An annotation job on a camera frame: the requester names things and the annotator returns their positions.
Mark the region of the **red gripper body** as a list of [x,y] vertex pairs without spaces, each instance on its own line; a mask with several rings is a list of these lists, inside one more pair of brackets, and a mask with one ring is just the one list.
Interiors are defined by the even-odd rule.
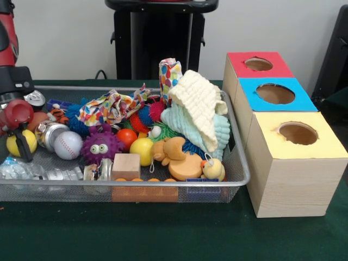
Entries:
[[34,110],[25,100],[15,99],[1,109],[1,132],[25,130],[32,122]]

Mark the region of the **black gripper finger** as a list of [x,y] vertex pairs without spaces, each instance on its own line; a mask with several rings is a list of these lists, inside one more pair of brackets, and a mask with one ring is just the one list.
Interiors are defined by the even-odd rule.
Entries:
[[3,135],[1,135],[1,140],[0,140],[0,163],[1,164],[9,156],[9,151],[7,149],[7,146],[6,146],[7,138],[8,138],[7,133],[3,133]]
[[21,158],[25,162],[31,162],[33,160],[33,154],[30,151],[26,137],[23,135],[23,130],[16,130],[16,144]]

